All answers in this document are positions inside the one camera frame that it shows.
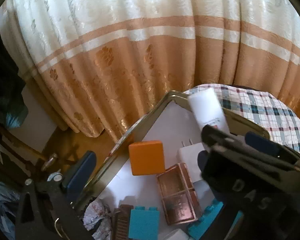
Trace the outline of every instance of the white wall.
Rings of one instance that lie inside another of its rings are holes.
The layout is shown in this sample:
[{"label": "white wall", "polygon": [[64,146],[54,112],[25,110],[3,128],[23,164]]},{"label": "white wall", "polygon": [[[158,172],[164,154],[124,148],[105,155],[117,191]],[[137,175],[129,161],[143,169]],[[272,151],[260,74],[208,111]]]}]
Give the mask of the white wall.
[{"label": "white wall", "polygon": [[[26,106],[28,107],[29,114],[24,123],[18,128],[11,129],[10,133],[33,149],[42,152],[57,125],[52,121],[52,119],[32,96],[27,86],[24,87],[22,96]],[[7,139],[4,139],[4,141],[8,143],[9,146],[11,146],[24,159],[30,160],[33,164],[37,162],[37,158],[29,154],[28,151],[14,147]],[[11,160],[25,170],[23,163],[21,163],[12,155],[8,155],[10,156]]]}]

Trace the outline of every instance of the plaid cloth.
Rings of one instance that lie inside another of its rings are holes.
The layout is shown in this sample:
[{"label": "plaid cloth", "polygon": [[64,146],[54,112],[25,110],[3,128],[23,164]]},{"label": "plaid cloth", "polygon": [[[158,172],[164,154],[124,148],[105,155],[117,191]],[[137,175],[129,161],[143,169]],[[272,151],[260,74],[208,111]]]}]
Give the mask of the plaid cloth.
[{"label": "plaid cloth", "polygon": [[268,92],[203,84],[186,94],[213,88],[221,106],[265,128],[270,139],[300,153],[300,119],[284,103]]}]

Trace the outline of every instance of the orange curtain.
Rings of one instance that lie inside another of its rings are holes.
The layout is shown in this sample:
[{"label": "orange curtain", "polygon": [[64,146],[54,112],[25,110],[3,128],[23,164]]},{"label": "orange curtain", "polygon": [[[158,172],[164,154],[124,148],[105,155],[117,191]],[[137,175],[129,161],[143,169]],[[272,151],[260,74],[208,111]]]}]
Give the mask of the orange curtain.
[{"label": "orange curtain", "polygon": [[288,0],[6,0],[0,30],[24,79],[90,137],[116,141],[166,92],[202,83],[268,91],[300,118]]}]

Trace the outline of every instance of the charger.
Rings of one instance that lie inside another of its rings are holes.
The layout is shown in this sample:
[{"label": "charger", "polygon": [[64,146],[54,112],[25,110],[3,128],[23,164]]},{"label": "charger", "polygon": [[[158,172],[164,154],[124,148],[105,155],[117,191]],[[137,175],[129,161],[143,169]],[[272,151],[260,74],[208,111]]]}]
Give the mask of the charger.
[{"label": "charger", "polygon": [[191,145],[184,146],[177,151],[177,160],[179,163],[185,163],[187,165],[191,182],[194,183],[198,180],[202,180],[201,171],[198,167],[198,154],[204,151],[204,147],[201,142],[196,144],[192,144],[191,140],[189,140],[189,142]]}]

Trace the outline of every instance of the orange cube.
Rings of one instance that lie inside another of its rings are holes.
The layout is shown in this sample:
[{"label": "orange cube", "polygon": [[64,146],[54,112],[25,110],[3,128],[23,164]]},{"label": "orange cube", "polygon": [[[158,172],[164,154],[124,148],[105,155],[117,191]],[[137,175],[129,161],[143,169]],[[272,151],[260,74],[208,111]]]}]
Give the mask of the orange cube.
[{"label": "orange cube", "polygon": [[129,145],[133,175],[151,175],[165,172],[161,141],[136,142]]}]

